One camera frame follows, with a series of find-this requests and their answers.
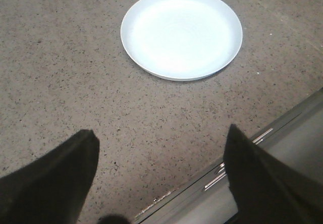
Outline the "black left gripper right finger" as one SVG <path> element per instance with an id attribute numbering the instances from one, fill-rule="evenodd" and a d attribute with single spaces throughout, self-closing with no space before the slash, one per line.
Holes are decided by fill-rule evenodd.
<path id="1" fill-rule="evenodd" d="M 322 183 L 252 143 L 235 125 L 223 156 L 236 223 L 322 223 Z"/>

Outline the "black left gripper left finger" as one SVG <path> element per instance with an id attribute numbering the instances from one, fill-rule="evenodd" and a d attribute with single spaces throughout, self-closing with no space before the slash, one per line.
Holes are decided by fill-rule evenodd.
<path id="1" fill-rule="evenodd" d="M 99 139 L 80 130 L 1 178 L 1 223 L 76 223 L 96 174 Z"/>

